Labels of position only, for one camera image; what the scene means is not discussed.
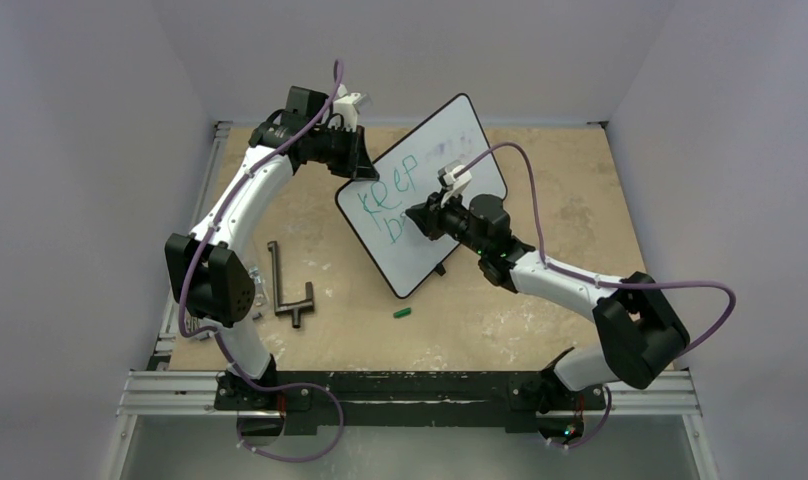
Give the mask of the green marker cap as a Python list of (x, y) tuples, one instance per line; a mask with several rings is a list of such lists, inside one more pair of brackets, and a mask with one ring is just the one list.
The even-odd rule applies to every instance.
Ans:
[(394, 312), (393, 317), (395, 319), (400, 319), (400, 318), (407, 317), (407, 316), (409, 316), (411, 314), (412, 314), (412, 309), (410, 307), (407, 307), (407, 308), (403, 308), (401, 310), (398, 310), (398, 311)]

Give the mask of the white whiteboard black frame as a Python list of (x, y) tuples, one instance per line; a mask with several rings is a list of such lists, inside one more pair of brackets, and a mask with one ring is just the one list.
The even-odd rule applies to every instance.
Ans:
[(459, 93), (374, 161), (377, 181), (350, 181), (335, 202), (393, 295), (409, 297), (457, 248), (431, 241), (406, 216), (440, 190), (439, 171), (490, 148), (470, 97)]

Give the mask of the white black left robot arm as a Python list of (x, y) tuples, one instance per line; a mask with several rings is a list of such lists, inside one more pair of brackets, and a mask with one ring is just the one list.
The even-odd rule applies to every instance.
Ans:
[(241, 166), (212, 209), (165, 243), (180, 334), (211, 334), (227, 360), (219, 406), (257, 410), (285, 402), (276, 361), (252, 315), (263, 290), (243, 256), (265, 210), (301, 166), (317, 162), (348, 180), (378, 179), (359, 123), (368, 102), (368, 94), (343, 86), (331, 95), (291, 87), (285, 107), (252, 131)]

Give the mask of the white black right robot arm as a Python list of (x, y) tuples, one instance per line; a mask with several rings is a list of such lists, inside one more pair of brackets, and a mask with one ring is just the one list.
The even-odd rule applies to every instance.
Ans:
[(592, 273), (552, 260), (514, 235), (503, 201), (491, 194), (464, 204), (438, 193), (406, 211), (430, 240), (449, 237), (473, 251), (484, 278), (512, 293), (548, 300), (594, 324), (598, 342), (569, 348), (539, 373), (530, 395), (542, 413), (564, 407), (580, 392), (621, 381), (644, 389), (679, 355), (690, 336), (649, 275)]

